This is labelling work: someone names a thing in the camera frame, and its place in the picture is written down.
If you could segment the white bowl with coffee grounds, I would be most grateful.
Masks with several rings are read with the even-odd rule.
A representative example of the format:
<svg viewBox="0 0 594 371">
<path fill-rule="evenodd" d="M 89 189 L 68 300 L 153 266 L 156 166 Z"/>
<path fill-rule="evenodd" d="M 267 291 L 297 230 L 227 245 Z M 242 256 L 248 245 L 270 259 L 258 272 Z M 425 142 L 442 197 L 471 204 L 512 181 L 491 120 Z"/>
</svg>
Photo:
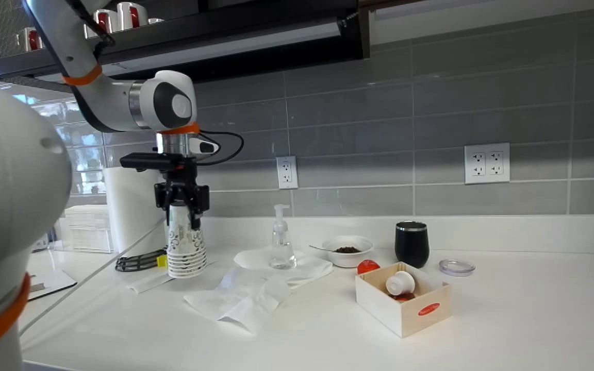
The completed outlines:
<svg viewBox="0 0 594 371">
<path fill-rule="evenodd" d="M 321 244 L 330 262 L 341 268 L 356 268 L 365 259 L 370 259 L 373 243 L 360 235 L 337 235 Z"/>
</svg>

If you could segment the light wooden box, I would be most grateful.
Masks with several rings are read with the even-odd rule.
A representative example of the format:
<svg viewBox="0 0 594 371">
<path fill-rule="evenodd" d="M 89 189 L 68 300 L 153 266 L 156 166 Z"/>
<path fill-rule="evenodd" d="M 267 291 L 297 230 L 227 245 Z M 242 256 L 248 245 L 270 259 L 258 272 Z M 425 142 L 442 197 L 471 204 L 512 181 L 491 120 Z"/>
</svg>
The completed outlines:
<svg viewBox="0 0 594 371">
<path fill-rule="evenodd" d="M 408 273 L 415 281 L 414 298 L 398 301 L 390 296 L 386 281 Z M 397 336 L 405 338 L 453 314 L 452 287 L 404 262 L 356 275 L 356 302 Z"/>
</svg>

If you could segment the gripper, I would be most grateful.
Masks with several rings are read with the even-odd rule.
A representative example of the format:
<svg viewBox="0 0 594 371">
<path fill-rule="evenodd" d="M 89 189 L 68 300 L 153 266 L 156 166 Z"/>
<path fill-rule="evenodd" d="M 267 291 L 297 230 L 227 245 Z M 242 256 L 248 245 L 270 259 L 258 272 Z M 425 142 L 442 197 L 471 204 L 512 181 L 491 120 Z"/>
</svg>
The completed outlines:
<svg viewBox="0 0 594 371">
<path fill-rule="evenodd" d="M 170 205 L 175 201 L 188 204 L 189 228 L 201 229 L 201 218 L 210 209 L 209 187 L 196 185 L 196 166 L 179 166 L 164 174 L 165 182 L 156 183 L 156 206 L 169 214 Z"/>
</svg>

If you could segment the crumpled white paper towel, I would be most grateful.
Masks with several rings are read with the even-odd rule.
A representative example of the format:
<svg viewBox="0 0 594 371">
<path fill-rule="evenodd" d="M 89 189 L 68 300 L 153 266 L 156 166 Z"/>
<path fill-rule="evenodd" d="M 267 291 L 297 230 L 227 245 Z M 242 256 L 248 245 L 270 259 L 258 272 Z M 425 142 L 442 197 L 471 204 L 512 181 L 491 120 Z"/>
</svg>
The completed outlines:
<svg viewBox="0 0 594 371">
<path fill-rule="evenodd" d="M 184 301 L 207 319 L 236 323 L 255 335 L 296 289 L 333 271 L 330 261 L 299 251 L 295 268 L 272 268 L 269 256 L 268 249 L 239 252 L 216 288 L 189 291 Z"/>
</svg>

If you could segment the stack of patterned paper cups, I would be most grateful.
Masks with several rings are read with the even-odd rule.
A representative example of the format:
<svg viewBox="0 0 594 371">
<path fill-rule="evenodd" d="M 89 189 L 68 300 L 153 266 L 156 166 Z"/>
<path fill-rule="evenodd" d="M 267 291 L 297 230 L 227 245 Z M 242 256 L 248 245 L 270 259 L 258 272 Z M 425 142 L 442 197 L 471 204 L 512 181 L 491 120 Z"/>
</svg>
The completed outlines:
<svg viewBox="0 0 594 371">
<path fill-rule="evenodd" d="M 172 279 L 191 279 L 207 267 L 207 249 L 202 230 L 192 225 L 190 209 L 183 201 L 168 209 L 167 269 Z"/>
</svg>

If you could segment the clear napkin holder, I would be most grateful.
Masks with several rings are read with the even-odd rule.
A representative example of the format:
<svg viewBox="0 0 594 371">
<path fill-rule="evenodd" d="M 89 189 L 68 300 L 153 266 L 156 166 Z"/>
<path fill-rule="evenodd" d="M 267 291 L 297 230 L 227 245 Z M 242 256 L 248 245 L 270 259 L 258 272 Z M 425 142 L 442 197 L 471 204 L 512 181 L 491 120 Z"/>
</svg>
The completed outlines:
<svg viewBox="0 0 594 371">
<path fill-rule="evenodd" d="M 59 250 L 110 254 L 114 251 L 106 205 L 75 205 L 54 225 Z"/>
</svg>

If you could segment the black steel tumbler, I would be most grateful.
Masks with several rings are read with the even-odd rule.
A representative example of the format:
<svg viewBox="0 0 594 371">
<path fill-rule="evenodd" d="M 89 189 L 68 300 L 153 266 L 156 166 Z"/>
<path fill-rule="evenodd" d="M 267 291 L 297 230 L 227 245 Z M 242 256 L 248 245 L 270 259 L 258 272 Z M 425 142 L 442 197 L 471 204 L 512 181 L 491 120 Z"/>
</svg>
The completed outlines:
<svg viewBox="0 0 594 371">
<path fill-rule="evenodd" d="M 423 268 L 430 256 L 427 225 L 418 221 L 401 221 L 394 230 L 394 254 L 398 261 Z"/>
</svg>

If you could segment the single white wall socket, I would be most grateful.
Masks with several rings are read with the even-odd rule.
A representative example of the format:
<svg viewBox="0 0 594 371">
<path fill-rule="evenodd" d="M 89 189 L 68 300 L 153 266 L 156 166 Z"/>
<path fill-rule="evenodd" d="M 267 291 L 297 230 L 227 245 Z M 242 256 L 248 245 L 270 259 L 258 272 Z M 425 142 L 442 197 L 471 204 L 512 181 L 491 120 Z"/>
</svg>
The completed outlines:
<svg viewBox="0 0 594 371">
<path fill-rule="evenodd" d="M 278 188 L 292 190 L 299 188 L 296 157 L 276 157 Z"/>
</svg>

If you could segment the white paper towel roll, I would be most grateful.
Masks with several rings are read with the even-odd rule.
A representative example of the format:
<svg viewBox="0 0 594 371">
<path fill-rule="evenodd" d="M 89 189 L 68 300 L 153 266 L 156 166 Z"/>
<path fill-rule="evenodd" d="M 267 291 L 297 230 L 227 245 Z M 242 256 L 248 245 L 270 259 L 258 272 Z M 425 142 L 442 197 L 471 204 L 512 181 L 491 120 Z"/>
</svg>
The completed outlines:
<svg viewBox="0 0 594 371">
<path fill-rule="evenodd" d="M 104 169 L 106 200 L 112 242 L 125 257 L 140 256 L 167 244 L 165 213 L 156 206 L 158 171 L 135 171 L 125 167 Z"/>
</svg>

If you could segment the double white wall socket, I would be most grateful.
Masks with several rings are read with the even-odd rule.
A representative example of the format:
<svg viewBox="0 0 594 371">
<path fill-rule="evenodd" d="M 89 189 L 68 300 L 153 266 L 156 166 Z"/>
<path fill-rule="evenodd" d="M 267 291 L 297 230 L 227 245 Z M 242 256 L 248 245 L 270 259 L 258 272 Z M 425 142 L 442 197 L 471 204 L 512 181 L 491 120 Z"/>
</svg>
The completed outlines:
<svg viewBox="0 0 594 371">
<path fill-rule="evenodd" d="M 464 147 L 465 183 L 510 181 L 510 144 L 467 145 Z"/>
</svg>

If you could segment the small white cup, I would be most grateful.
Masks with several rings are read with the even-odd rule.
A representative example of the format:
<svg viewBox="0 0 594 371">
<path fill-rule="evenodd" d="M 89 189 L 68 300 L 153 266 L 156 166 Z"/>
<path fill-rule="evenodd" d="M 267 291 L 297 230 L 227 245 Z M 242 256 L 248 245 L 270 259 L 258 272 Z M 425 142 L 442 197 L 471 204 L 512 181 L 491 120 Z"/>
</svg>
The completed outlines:
<svg viewBox="0 0 594 371">
<path fill-rule="evenodd" d="M 413 294 L 415 289 L 415 278 L 409 272 L 396 272 L 386 280 L 387 293 L 392 296 Z"/>
</svg>

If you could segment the row of red white mugs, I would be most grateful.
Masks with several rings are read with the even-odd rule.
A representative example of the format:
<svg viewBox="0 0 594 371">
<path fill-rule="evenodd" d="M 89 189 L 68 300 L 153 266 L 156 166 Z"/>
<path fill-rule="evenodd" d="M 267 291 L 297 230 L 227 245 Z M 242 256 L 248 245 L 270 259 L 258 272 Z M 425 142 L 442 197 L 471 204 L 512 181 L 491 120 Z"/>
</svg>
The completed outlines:
<svg viewBox="0 0 594 371">
<path fill-rule="evenodd" d="M 106 33 L 141 28 L 164 21 L 161 18 L 149 18 L 147 9 L 133 2 L 120 2 L 114 10 L 98 9 L 92 14 L 92 18 L 97 28 Z"/>
</svg>

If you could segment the clear soap pump bottle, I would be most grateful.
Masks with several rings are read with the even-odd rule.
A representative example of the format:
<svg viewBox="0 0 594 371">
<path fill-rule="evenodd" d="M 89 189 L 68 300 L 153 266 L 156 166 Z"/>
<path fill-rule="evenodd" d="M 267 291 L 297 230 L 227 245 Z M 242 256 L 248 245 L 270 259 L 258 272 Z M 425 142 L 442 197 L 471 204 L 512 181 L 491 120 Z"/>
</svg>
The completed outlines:
<svg viewBox="0 0 594 371">
<path fill-rule="evenodd" d="M 272 268 L 291 269 L 297 267 L 294 249 L 288 235 L 288 224 L 284 219 L 284 210 L 289 208 L 289 205 L 274 205 L 272 245 L 269 254 L 269 265 Z"/>
</svg>

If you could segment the clear plastic lid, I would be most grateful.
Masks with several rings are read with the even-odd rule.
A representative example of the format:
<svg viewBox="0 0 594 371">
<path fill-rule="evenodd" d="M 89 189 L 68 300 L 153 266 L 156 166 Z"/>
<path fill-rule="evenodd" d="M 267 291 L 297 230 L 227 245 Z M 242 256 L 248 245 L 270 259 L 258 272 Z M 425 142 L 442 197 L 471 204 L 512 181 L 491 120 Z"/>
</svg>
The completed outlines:
<svg viewBox="0 0 594 371">
<path fill-rule="evenodd" d="M 468 277 L 475 272 L 473 263 L 462 259 L 443 259 L 438 263 L 439 270 L 448 276 Z"/>
</svg>

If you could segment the black wall cabinet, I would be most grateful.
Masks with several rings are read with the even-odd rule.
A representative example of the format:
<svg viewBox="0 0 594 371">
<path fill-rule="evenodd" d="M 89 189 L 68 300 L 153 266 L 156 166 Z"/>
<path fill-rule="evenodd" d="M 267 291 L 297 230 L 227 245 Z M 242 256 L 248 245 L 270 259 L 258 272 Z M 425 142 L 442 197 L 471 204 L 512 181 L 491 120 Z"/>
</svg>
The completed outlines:
<svg viewBox="0 0 594 371">
<path fill-rule="evenodd" d="M 139 3 L 162 23 L 106 33 L 92 14 Z M 35 27 L 43 49 L 16 34 Z M 160 70 L 193 82 L 368 57 L 359 0 L 0 0 L 0 81 L 86 91 Z"/>
</svg>

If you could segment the folded white napkin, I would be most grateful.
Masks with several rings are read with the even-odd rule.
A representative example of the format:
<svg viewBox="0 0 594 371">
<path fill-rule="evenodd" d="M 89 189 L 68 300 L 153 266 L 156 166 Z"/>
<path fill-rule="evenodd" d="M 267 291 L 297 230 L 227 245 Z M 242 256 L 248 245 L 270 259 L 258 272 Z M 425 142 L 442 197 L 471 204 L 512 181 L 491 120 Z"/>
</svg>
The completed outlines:
<svg viewBox="0 0 594 371">
<path fill-rule="evenodd" d="M 155 272 L 148 277 L 127 285 L 135 294 L 141 294 L 173 280 L 167 272 Z"/>
</svg>

